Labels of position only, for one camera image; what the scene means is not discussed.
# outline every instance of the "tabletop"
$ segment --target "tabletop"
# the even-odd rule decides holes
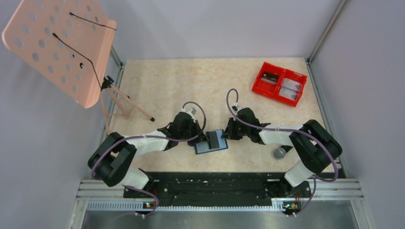
[[[225,97],[231,88],[239,91],[238,105],[250,107],[260,123],[299,125],[315,119],[323,125],[309,77],[296,107],[251,91],[263,62],[309,76],[304,58],[128,60],[120,89],[156,121],[149,121],[134,109],[130,118],[113,116],[111,131],[121,135],[150,133],[173,121],[187,101],[203,107],[207,115],[205,130],[225,129],[231,117]],[[231,104],[235,97],[230,96]],[[202,113],[197,107],[196,110],[202,126]],[[255,144],[248,137],[227,142],[228,149],[200,155],[195,154],[194,147],[179,143],[168,151],[136,156],[131,166],[170,172],[286,172],[299,161],[295,149],[283,159],[275,159],[272,151],[280,145]],[[332,172],[333,168],[329,166],[324,171]]]

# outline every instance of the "red box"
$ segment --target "red box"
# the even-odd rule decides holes
[[[284,79],[298,82],[301,86],[296,91],[286,89],[286,87],[282,88]],[[295,107],[302,96],[306,82],[306,75],[264,62],[253,84],[252,91]],[[294,95],[291,98],[283,97],[279,94],[281,89],[283,89],[282,93],[291,91]]]

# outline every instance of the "white wall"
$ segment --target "white wall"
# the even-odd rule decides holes
[[[403,228],[405,1],[351,1],[314,63],[378,228]]]
[[[307,57],[340,0],[99,0],[123,59]]]
[[[19,2],[1,1],[0,30]],[[66,228],[101,137],[101,106],[82,108],[3,44],[0,69],[0,228]],[[108,73],[117,74],[112,61]]]

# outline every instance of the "robotic arm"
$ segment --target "robotic arm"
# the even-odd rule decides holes
[[[330,164],[330,159],[321,147],[318,144],[314,145],[307,136],[284,131],[285,129],[301,130],[315,137],[327,148],[333,159],[336,159],[342,153],[339,143],[315,120],[309,120],[303,125],[283,126],[280,128],[280,126],[270,123],[260,124],[253,111],[248,107],[242,108],[235,104],[232,109],[241,120],[255,126],[276,129],[276,131],[253,128],[232,117],[229,118],[228,126],[222,138],[240,140],[243,136],[247,136],[252,142],[258,144],[280,144],[284,153],[292,147],[296,148],[301,160],[284,176],[292,187],[296,187],[314,174],[322,172]]]
[[[190,139],[197,135],[198,137],[187,142],[189,146],[195,146],[201,141],[207,141],[198,121],[194,117],[195,113],[194,108],[187,111],[183,108],[176,115],[173,122],[167,126],[138,138],[123,141],[115,146],[112,152],[118,153],[116,156],[112,155],[111,151],[107,152],[107,150],[125,136],[121,136],[117,132],[111,133],[91,156],[87,165],[93,169],[99,161],[94,169],[95,176],[103,180],[109,187],[128,185],[143,189],[149,181],[149,177],[139,169],[130,168],[133,158],[153,151],[169,150],[177,146],[179,141],[176,140]]]

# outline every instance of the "pink perforated board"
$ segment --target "pink perforated board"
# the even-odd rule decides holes
[[[96,0],[23,0],[2,33],[5,46],[85,108],[98,101],[115,31]]]

